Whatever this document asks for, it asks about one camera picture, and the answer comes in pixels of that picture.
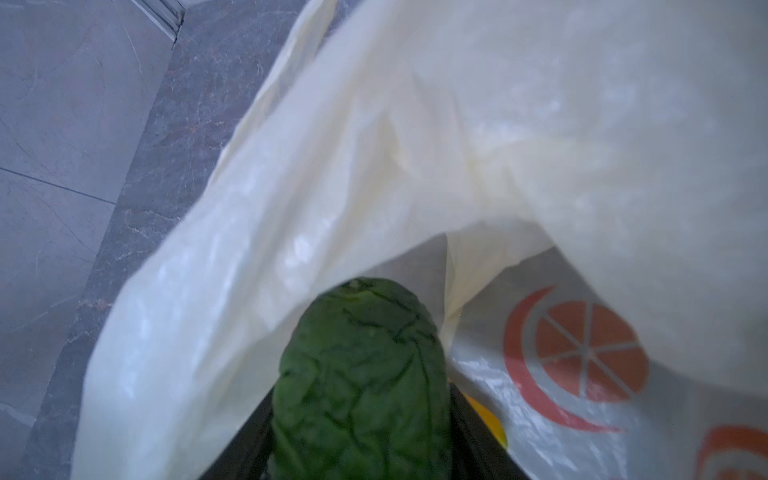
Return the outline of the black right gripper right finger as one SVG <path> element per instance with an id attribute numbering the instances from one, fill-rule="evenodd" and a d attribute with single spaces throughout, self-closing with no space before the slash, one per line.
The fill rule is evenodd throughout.
<path id="1" fill-rule="evenodd" d="M 451 392 L 453 480 L 528 480 L 455 384 Z"/>

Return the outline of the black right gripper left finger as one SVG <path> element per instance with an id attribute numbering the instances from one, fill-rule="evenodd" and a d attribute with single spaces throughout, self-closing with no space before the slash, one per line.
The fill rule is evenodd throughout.
<path id="1" fill-rule="evenodd" d="M 200 480 L 270 479 L 269 460 L 273 453 L 272 394 L 270 390 L 246 423 Z"/>

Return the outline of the dark green fake avocado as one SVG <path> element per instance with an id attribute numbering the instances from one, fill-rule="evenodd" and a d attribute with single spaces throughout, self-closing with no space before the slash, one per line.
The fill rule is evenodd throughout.
<path id="1" fill-rule="evenodd" d="M 451 395 L 426 307 L 359 277 L 318 296 L 279 362 L 272 396 L 277 479 L 447 479 Z"/>

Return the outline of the cream printed plastic bag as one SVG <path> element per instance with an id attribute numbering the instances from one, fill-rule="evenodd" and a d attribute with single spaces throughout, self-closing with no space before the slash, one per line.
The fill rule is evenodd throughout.
<path id="1" fill-rule="evenodd" d="M 529 479 L 765 478 L 766 3 L 334 10 L 118 294 L 72 477 L 199 479 L 307 307 L 370 277 Z"/>

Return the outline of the yellow fake fruit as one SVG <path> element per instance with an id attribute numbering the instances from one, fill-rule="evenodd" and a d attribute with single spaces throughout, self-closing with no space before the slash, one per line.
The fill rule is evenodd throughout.
<path id="1" fill-rule="evenodd" d="M 480 417 L 497 442 L 503 448 L 507 448 L 507 437 L 501 421 L 479 401 L 466 393 L 462 393 L 462 395 L 472 406 L 476 414 Z"/>

